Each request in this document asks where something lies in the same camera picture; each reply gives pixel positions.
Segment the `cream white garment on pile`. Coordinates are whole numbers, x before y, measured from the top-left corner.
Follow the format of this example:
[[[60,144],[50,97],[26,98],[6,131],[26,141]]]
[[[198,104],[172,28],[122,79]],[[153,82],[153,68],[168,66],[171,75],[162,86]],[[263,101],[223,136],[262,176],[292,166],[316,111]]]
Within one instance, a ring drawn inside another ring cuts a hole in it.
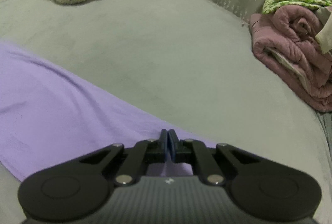
[[[332,46],[332,25],[331,17],[323,26],[322,30],[315,36],[316,42],[320,45],[321,52],[326,54],[331,50]]]

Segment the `grey pillow on pile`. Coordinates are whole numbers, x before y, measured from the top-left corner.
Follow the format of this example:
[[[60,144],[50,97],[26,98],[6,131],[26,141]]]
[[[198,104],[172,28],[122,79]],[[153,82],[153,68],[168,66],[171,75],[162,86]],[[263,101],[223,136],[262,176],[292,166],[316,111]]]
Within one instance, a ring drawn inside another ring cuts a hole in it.
[[[315,11],[315,15],[322,25],[325,25],[332,12],[331,6],[321,7]]]

